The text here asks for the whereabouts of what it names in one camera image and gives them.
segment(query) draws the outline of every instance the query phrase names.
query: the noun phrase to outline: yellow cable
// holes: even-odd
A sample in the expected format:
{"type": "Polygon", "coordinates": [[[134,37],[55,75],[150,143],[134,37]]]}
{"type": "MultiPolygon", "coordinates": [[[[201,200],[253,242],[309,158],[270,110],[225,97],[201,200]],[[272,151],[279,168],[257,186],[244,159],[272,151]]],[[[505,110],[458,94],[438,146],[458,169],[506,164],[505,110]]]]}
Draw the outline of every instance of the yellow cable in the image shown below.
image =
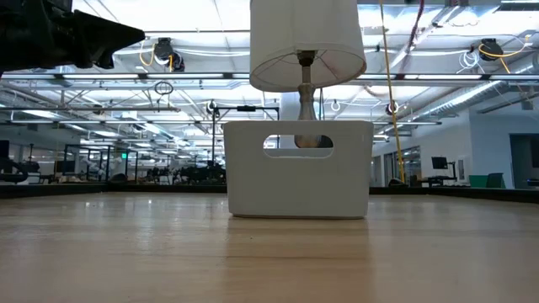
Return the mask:
{"type": "Polygon", "coordinates": [[[403,153],[401,152],[401,141],[398,137],[398,127],[397,127],[397,114],[395,100],[393,100],[392,84],[391,84],[391,75],[389,72],[389,55],[387,54],[387,38],[386,38],[386,25],[384,23],[384,0],[380,1],[380,14],[382,15],[382,35],[384,38],[384,54],[386,57],[386,72],[387,72],[387,86],[389,87],[389,101],[392,110],[392,120],[393,120],[393,130],[395,131],[395,140],[397,141],[397,155],[398,155],[398,170],[400,172],[401,182],[404,180],[404,165],[403,165],[403,153]]]}
{"type": "Polygon", "coordinates": [[[511,71],[510,71],[509,68],[507,67],[507,64],[505,64],[504,58],[499,58],[499,60],[502,61],[502,65],[504,65],[505,70],[507,71],[507,73],[511,73],[511,71]]]}
{"type": "Polygon", "coordinates": [[[168,71],[172,72],[172,63],[173,63],[174,57],[172,55],[168,56],[168,60],[170,61],[170,65],[168,67],[168,71]]]}
{"type": "Polygon", "coordinates": [[[484,44],[481,44],[478,48],[479,51],[481,51],[483,54],[487,55],[487,56],[491,56],[491,57],[495,57],[495,58],[506,58],[508,56],[514,56],[514,55],[518,55],[520,54],[525,48],[526,48],[526,43],[522,46],[521,49],[519,49],[518,51],[516,52],[513,52],[513,53],[510,53],[510,54],[506,54],[506,55],[496,55],[496,54],[491,54],[491,53],[488,53],[486,51],[484,51],[482,49],[482,47],[485,46],[484,44]]]}
{"type": "Polygon", "coordinates": [[[152,63],[153,63],[153,56],[155,54],[155,43],[153,44],[152,46],[152,59],[150,60],[150,63],[146,63],[144,61],[144,58],[142,58],[142,50],[144,49],[144,40],[142,41],[141,43],[141,52],[139,53],[139,58],[141,58],[141,62],[142,64],[144,64],[145,66],[150,66],[152,63]]]}

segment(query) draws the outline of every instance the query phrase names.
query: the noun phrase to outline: ceiling pipe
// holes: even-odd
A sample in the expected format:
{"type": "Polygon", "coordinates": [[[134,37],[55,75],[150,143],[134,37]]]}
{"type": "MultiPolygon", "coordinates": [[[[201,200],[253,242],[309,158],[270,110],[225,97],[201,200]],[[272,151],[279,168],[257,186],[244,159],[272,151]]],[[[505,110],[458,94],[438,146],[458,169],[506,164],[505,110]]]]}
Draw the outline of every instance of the ceiling pipe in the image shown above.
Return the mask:
{"type": "MultiPolygon", "coordinates": [[[[528,57],[517,61],[516,64],[512,64],[510,68],[514,74],[537,74],[539,73],[538,60],[539,51],[536,51],[528,57]]],[[[414,121],[425,119],[433,114],[436,116],[454,114],[510,90],[511,87],[508,82],[500,80],[479,84],[472,88],[462,88],[415,112],[413,117],[407,116],[401,119],[414,121]]]]}
{"type": "Polygon", "coordinates": [[[178,108],[133,108],[133,107],[124,107],[124,108],[29,108],[29,107],[0,107],[0,111],[22,111],[22,110],[41,110],[41,111],[50,111],[50,112],[72,112],[72,111],[151,111],[151,112],[158,112],[158,111],[174,111],[174,112],[180,112],[181,109],[178,108]]]}

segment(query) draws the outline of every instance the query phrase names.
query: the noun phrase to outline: fluorescent light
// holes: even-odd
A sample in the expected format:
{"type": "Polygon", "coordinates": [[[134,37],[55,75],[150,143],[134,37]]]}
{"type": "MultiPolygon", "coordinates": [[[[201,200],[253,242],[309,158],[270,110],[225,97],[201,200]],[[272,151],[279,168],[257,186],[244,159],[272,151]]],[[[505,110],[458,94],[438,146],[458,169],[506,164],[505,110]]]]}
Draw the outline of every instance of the fluorescent light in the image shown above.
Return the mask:
{"type": "Polygon", "coordinates": [[[539,80],[539,75],[492,75],[490,80],[539,80]]]}
{"type": "Polygon", "coordinates": [[[50,120],[10,120],[10,123],[15,124],[53,124],[54,121],[50,120]]]}
{"type": "Polygon", "coordinates": [[[50,74],[3,74],[2,80],[25,80],[25,79],[55,79],[54,75],[50,74]]]}
{"type": "Polygon", "coordinates": [[[232,74],[233,79],[249,79],[249,74],[232,74]]]}
{"type": "Polygon", "coordinates": [[[482,75],[419,75],[419,80],[478,80],[482,75]]]}
{"type": "Polygon", "coordinates": [[[539,0],[502,0],[502,3],[539,3],[539,0]]]}
{"type": "Polygon", "coordinates": [[[405,75],[404,80],[416,80],[419,78],[419,75],[405,75]]]}
{"type": "Polygon", "coordinates": [[[137,79],[137,74],[63,74],[64,79],[137,79]]]}
{"type": "MultiPolygon", "coordinates": [[[[389,75],[391,79],[395,78],[395,75],[389,75]]],[[[387,79],[387,74],[381,75],[381,74],[364,74],[359,77],[357,77],[360,80],[384,80],[387,79]]]]}
{"type": "Polygon", "coordinates": [[[32,114],[34,116],[38,116],[38,117],[41,117],[41,118],[54,119],[54,118],[58,117],[57,114],[53,114],[52,112],[44,111],[44,110],[23,110],[23,113],[32,114]]]}
{"type": "Polygon", "coordinates": [[[106,124],[135,124],[135,123],[141,123],[144,121],[129,121],[129,120],[106,120],[104,123],[106,124]]]}
{"type": "Polygon", "coordinates": [[[223,78],[221,73],[159,73],[147,74],[150,79],[207,79],[207,78],[223,78]]]}
{"type": "Polygon", "coordinates": [[[441,122],[397,122],[398,125],[441,125],[441,122]]]}
{"type": "Polygon", "coordinates": [[[117,137],[120,136],[112,131],[105,131],[105,130],[96,130],[94,133],[100,135],[100,136],[108,136],[108,137],[117,137]]]}
{"type": "Polygon", "coordinates": [[[60,124],[99,124],[101,121],[90,121],[90,120],[83,120],[83,121],[77,121],[77,120],[67,120],[67,121],[59,121],[60,124]]]}

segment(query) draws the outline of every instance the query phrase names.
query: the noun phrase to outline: white storage bin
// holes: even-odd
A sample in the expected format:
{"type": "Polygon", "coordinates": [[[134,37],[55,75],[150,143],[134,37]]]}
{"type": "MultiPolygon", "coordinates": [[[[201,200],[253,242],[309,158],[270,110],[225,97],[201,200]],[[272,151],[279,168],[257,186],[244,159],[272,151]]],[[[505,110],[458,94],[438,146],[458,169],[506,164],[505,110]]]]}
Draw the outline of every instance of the white storage bin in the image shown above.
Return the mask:
{"type": "Polygon", "coordinates": [[[228,205],[238,216],[366,215],[373,125],[366,121],[237,121],[224,126],[228,205]],[[333,149],[264,150],[271,135],[323,135],[333,149]]]}

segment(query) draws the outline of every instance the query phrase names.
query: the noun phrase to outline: computer monitor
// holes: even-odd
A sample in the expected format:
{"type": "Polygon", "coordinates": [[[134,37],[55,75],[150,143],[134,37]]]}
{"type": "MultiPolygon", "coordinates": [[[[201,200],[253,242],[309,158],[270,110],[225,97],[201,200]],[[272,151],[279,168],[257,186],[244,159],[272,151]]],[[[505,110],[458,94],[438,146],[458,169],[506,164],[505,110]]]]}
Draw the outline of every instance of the computer monitor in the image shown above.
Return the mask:
{"type": "Polygon", "coordinates": [[[432,168],[433,169],[447,169],[447,158],[446,157],[432,157],[432,168]]]}

